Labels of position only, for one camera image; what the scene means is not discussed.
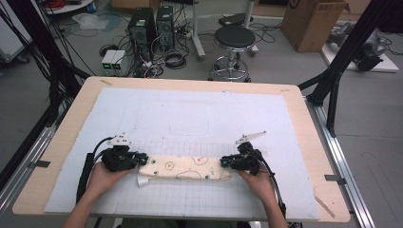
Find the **clear plastic bag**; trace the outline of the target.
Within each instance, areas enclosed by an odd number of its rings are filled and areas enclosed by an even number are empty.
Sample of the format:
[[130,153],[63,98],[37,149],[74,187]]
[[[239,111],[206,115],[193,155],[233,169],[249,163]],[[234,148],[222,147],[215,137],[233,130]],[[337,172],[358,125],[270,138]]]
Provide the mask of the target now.
[[80,29],[105,29],[109,24],[108,20],[90,13],[79,13],[74,15],[72,19],[79,24]]

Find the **white power supply unit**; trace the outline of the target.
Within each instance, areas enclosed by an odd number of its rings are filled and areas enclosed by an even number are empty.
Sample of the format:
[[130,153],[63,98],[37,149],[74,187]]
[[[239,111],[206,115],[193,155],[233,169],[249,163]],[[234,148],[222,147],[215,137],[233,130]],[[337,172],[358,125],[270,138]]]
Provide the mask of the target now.
[[115,50],[108,50],[102,60],[102,66],[104,68],[106,76],[114,76],[115,72],[112,67],[112,62],[114,59],[116,51]]
[[127,68],[126,54],[124,50],[116,50],[111,61],[113,72],[116,76],[124,76]]

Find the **large black computer tower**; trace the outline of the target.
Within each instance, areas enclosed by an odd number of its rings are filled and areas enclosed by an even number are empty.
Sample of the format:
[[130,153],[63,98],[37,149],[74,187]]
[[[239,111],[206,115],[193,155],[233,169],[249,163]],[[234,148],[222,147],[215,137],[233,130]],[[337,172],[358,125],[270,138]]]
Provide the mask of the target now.
[[153,45],[157,38],[153,9],[134,9],[127,30],[134,52],[134,76],[140,77],[143,64],[152,61],[156,51]]

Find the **black metal frame strut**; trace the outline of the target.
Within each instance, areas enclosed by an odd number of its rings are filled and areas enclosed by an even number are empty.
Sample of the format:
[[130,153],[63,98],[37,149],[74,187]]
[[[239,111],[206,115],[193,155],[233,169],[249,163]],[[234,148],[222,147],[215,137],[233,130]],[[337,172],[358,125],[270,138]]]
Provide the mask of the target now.
[[326,128],[333,138],[336,136],[336,104],[341,76],[360,49],[364,47],[371,33],[397,2],[398,0],[371,0],[330,65],[316,77],[298,85],[300,90],[317,85],[307,96],[308,102],[315,106],[323,106],[324,99],[330,95]]

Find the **grey metal stand leg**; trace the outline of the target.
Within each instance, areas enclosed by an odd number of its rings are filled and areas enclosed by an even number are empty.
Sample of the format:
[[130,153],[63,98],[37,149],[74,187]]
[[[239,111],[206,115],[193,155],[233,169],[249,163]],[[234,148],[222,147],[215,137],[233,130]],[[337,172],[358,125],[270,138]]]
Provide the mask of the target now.
[[[244,17],[244,21],[243,21],[243,26],[246,29],[249,28],[249,25],[250,25],[250,22],[251,22],[252,12],[253,12],[253,8],[255,6],[255,1],[256,0],[247,0],[246,10],[245,10],[245,17]],[[259,49],[257,48],[256,45],[253,45],[249,50],[249,54],[252,57],[254,57],[258,52],[259,52]]]
[[192,0],[192,22],[193,28],[191,31],[191,38],[197,52],[198,60],[203,61],[205,58],[204,48],[199,37],[199,10],[198,10],[199,0]]

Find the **cream patterned cloth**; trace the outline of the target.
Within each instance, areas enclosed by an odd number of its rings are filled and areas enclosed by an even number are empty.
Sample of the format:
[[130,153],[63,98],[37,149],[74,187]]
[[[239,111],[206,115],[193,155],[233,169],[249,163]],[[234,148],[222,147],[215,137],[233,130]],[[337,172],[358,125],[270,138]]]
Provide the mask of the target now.
[[151,156],[138,171],[137,183],[147,185],[159,180],[227,181],[232,174],[213,157]]

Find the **slim black computer tower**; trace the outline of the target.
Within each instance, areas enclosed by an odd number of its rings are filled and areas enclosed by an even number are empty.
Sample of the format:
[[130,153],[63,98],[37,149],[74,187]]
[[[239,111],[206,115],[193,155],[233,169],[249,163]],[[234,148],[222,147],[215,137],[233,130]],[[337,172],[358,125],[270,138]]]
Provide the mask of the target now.
[[169,50],[174,47],[173,8],[159,6],[157,11],[157,30],[160,50]]

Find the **white grid foam mat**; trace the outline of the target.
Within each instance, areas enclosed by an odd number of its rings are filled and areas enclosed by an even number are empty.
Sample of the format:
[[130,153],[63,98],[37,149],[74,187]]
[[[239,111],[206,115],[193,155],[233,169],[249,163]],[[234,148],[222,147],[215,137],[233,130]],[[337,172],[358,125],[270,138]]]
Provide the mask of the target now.
[[[68,213],[86,153],[106,149],[102,139],[125,133],[133,151],[151,156],[213,157],[234,154],[242,134],[266,131],[252,141],[275,173],[292,221],[320,213],[296,133],[281,95],[161,89],[104,88],[67,155],[45,207]],[[106,193],[95,213],[187,219],[264,219],[259,200],[231,169],[229,180],[159,180],[137,183],[138,171]]]

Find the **brown cardboard box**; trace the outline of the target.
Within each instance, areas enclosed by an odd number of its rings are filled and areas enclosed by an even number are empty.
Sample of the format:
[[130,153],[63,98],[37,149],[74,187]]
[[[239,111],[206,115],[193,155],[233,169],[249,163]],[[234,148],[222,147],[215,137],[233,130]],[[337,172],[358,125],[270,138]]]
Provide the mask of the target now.
[[297,52],[321,51],[346,0],[289,0],[281,31]]

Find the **black device on board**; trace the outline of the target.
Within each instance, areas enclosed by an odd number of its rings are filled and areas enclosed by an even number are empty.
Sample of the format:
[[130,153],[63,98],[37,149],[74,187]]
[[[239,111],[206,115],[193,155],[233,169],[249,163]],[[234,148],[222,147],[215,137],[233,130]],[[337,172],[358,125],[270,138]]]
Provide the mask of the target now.
[[384,51],[385,49],[379,46],[374,47],[372,45],[366,44],[362,47],[362,49],[354,58],[354,63],[359,70],[370,71],[377,64],[382,62],[380,55],[383,54]]

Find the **white round table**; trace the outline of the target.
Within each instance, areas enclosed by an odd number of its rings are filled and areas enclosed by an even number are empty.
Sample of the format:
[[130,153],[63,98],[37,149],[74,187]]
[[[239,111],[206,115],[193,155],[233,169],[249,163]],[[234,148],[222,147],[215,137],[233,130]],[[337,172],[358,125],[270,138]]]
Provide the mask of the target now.
[[95,0],[46,0],[43,7],[48,13],[60,14],[93,6]]

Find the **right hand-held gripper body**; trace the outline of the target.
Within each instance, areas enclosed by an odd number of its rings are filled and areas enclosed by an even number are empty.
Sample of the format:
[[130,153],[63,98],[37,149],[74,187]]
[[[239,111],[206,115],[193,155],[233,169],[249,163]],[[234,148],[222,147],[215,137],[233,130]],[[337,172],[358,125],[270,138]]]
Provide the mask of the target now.
[[239,153],[231,156],[229,166],[232,169],[249,171],[253,176],[256,176],[259,172],[259,162],[262,160],[262,155],[253,147],[251,141],[263,136],[265,133],[266,131],[242,134],[241,137],[236,140]]

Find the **person's right hand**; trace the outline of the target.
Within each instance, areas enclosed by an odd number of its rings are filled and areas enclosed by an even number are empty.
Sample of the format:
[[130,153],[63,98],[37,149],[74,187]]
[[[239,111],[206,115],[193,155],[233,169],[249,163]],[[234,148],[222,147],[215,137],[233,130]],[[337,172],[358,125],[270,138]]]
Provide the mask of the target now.
[[238,174],[246,181],[250,189],[261,202],[275,203],[277,201],[270,175],[262,168],[257,175],[252,175],[245,171],[239,171]]

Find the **person's left hand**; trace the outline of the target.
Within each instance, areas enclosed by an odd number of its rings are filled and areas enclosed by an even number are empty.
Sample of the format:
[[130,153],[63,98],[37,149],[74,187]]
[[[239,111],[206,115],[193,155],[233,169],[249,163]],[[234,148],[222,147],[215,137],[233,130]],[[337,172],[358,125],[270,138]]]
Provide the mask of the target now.
[[99,198],[111,189],[118,180],[129,173],[130,170],[111,172],[102,162],[97,162],[92,169],[85,196]]

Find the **white foam board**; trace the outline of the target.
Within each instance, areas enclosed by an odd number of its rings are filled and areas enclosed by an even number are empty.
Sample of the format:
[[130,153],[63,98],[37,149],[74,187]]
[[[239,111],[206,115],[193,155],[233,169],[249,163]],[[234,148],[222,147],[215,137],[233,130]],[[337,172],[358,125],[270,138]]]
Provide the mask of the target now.
[[[341,46],[344,44],[348,35],[351,33],[353,27],[351,25],[345,25],[342,28],[334,29],[329,38],[327,39],[325,45],[321,50],[321,54],[324,57],[326,63],[329,65],[336,57]],[[385,51],[387,49],[387,41],[385,38],[380,37],[378,35],[378,30],[376,29],[365,42],[364,45],[369,44],[372,46],[379,46],[384,48]],[[380,55],[382,62],[377,64],[373,69],[370,71],[378,71],[378,72],[397,72],[398,67],[386,56],[385,51],[383,54]],[[347,66],[348,70],[355,70],[361,71],[357,68],[354,63],[354,59],[352,62]]]

